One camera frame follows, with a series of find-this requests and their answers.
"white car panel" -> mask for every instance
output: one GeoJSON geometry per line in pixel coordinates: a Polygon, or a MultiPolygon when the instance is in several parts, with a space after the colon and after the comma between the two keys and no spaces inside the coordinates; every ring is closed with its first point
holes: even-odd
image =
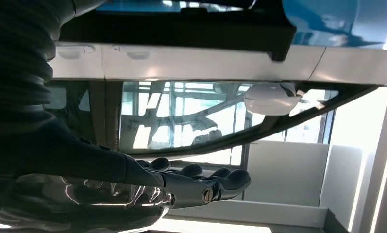
{"type": "Polygon", "coordinates": [[[283,63],[261,52],[132,46],[102,50],[107,79],[307,80],[324,48],[292,46],[283,63]],[[148,57],[135,60],[132,53],[148,57]]]}
{"type": "Polygon", "coordinates": [[[387,85],[387,51],[327,47],[309,81],[387,85]]]}
{"type": "Polygon", "coordinates": [[[49,62],[55,78],[104,78],[99,45],[72,44],[56,47],[56,57],[49,62]]]}

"fluorescent light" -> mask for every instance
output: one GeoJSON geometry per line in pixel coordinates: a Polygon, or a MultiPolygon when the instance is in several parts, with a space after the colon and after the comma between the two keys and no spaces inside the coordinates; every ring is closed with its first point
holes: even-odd
{"type": "Polygon", "coordinates": [[[349,226],[348,226],[348,231],[349,232],[352,231],[353,221],[355,219],[356,209],[358,207],[360,189],[362,187],[363,176],[365,175],[365,167],[366,167],[366,162],[368,160],[369,154],[370,153],[368,151],[365,151],[365,152],[362,153],[363,156],[362,156],[361,166],[360,166],[360,169],[359,169],[358,182],[356,184],[355,197],[353,199],[351,218],[349,220],[349,226]]]}
{"type": "Polygon", "coordinates": [[[244,226],[224,223],[211,223],[199,221],[185,221],[174,219],[160,219],[151,230],[180,232],[180,233],[202,233],[202,232],[223,232],[223,233],[272,233],[268,227],[244,226]]]}

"light strip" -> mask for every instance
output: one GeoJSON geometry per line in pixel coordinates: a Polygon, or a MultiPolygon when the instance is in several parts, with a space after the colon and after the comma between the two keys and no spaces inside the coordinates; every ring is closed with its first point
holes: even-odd
{"type": "Polygon", "coordinates": [[[360,169],[359,169],[358,183],[356,184],[355,197],[353,199],[353,205],[352,205],[351,219],[349,220],[349,226],[348,226],[348,231],[349,232],[352,231],[353,221],[355,219],[356,209],[357,209],[357,206],[358,206],[360,189],[362,187],[363,177],[365,175],[366,162],[367,162],[368,157],[369,157],[369,152],[368,151],[365,151],[362,154],[364,154],[365,156],[362,157],[361,166],[360,166],[360,169]]]}
{"type": "Polygon", "coordinates": [[[169,0],[164,0],[162,1],[162,3],[165,5],[165,6],[172,6],[172,1],[169,1],[169,0]]]}
{"type": "Polygon", "coordinates": [[[370,233],[375,232],[376,222],[378,220],[379,209],[381,208],[382,196],[384,194],[385,184],[387,179],[387,159],[385,163],[384,173],[382,175],[381,187],[378,193],[378,199],[376,200],[375,212],[373,213],[372,225],[370,227],[370,233]]]}

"white wall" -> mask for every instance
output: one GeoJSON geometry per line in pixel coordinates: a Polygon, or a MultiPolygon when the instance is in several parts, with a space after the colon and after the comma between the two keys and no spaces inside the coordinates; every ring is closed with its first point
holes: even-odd
{"type": "Polygon", "coordinates": [[[384,87],[336,110],[320,206],[352,232],[359,231],[386,104],[384,87]]]}
{"type": "Polygon", "coordinates": [[[252,184],[244,200],[318,206],[329,145],[257,141],[251,143],[252,184]]]}

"ribbed black hose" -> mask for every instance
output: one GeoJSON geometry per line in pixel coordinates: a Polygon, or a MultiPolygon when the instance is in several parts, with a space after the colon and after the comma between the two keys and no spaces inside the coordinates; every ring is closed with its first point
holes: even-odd
{"type": "Polygon", "coordinates": [[[51,100],[60,27],[103,0],[0,0],[0,110],[32,112],[51,100]]]}

